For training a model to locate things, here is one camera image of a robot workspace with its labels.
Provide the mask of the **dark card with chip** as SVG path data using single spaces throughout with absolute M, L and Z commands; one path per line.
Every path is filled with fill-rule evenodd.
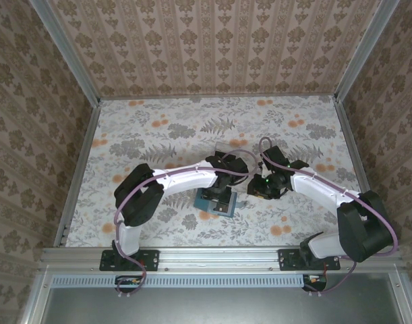
M 220 217 L 230 217 L 230 218 L 232 218 L 233 214 L 234 214 L 234 210 L 235 210 L 235 205 L 236 205 L 236 202 L 237 202 L 237 193 L 233 192 L 229 200 L 231 201 L 231 212 L 230 213 L 221 213 L 220 211 L 212 211 L 212 210 L 210 210 L 210 203 L 208 205 L 207 212 L 210 213 L 210 214 L 213 214 L 213 215 L 218 215 Z

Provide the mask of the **teal leather card holder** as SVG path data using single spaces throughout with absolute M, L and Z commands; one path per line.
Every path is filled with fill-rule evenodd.
M 220 196 L 215 196 L 215 197 L 208 196 L 206 192 L 207 192 L 207 189 L 205 188 L 198 189 L 195 200 L 194 200 L 194 207 L 204 212 L 207 212 L 210 201 L 215 200 L 215 201 L 228 202 L 233 193 L 233 191 L 229 187 L 227 187 L 226 190 Z M 237 209 L 242 209 L 246 206 L 247 206 L 247 202 L 244 200 L 239 200 L 238 195 L 237 195 L 237 202 L 235 205 L 234 213 Z

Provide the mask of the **grey metal panel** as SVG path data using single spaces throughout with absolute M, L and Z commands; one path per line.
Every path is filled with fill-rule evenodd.
M 412 324 L 404 273 L 358 273 L 322 295 L 301 288 L 58 288 L 39 275 L 20 324 Z

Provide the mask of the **aluminium mounting rail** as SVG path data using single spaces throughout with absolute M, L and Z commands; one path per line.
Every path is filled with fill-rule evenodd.
M 263 274 L 281 272 L 280 250 L 288 246 L 158 247 L 157 274 Z M 98 273 L 104 248 L 46 248 L 38 272 L 60 274 Z

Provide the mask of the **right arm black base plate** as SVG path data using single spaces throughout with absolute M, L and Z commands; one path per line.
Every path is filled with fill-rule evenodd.
M 278 262 L 282 271 L 337 271 L 341 269 L 338 257 L 316 258 L 311 252 L 301 249 L 278 250 Z

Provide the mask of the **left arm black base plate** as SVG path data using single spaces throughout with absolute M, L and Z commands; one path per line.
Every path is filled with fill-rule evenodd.
M 147 271 L 157 271 L 159 263 L 158 250 L 139 250 L 131 255 L 132 259 L 137 260 Z M 119 253 L 112 250 L 104 250 L 100 258 L 100 271 L 141 271 L 140 267 L 133 262 L 123 258 Z

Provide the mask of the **aluminium table side rail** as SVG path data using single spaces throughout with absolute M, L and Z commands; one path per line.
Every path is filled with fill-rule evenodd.
M 92 110 L 90 116 L 90 121 L 85 133 L 84 141 L 78 157 L 78 162 L 73 174 L 73 179 L 71 181 L 71 186 L 65 201 L 63 212 L 61 214 L 59 226 L 55 236 L 53 246 L 55 248 L 65 246 L 66 237 L 69 234 L 69 227 L 75 212 L 76 204 L 78 201 L 78 196 L 80 193 L 80 188 L 82 185 L 82 180 L 84 177 L 84 172 L 86 170 L 88 156 L 90 154 L 90 149 L 92 147 L 92 142 L 94 139 L 94 134 L 98 125 L 98 119 L 100 116 L 100 107 L 95 107 Z
M 376 254 L 394 244 L 394 230 L 390 226 L 381 198 L 370 190 L 343 105 L 337 99 L 334 99 L 333 103 L 341 123 L 357 181 L 360 188 L 365 190 L 361 194 L 346 193 L 344 197 L 349 198 L 350 201 L 344 202 L 338 208 L 341 244 L 348 251 L 356 250 Z

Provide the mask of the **aluminium table end rail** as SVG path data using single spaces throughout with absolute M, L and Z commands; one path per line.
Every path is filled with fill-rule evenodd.
M 126 100 L 154 100 L 154 99 L 205 99 L 205 98 L 232 98 L 232 97 L 318 97 L 327 96 L 335 98 L 332 92 L 319 93 L 248 93 L 248 94 L 170 94 L 170 95 L 143 95 L 143 96 L 118 96 L 118 97 L 101 97 L 101 101 L 126 101 Z

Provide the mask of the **aluminium frame post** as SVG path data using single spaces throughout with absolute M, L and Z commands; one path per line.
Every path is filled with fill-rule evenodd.
M 49 2 L 47 0 L 30 0 L 30 2 L 62 54 L 68 68 L 76 78 L 84 95 L 93 107 L 97 107 L 100 96 Z
M 342 103 L 348 95 L 349 90 L 361 73 L 363 65 L 373 51 L 378 39 L 398 6 L 399 1 L 400 0 L 381 0 L 379 3 L 375 14 L 370 20 L 370 23 L 334 92 L 334 97 L 338 103 Z

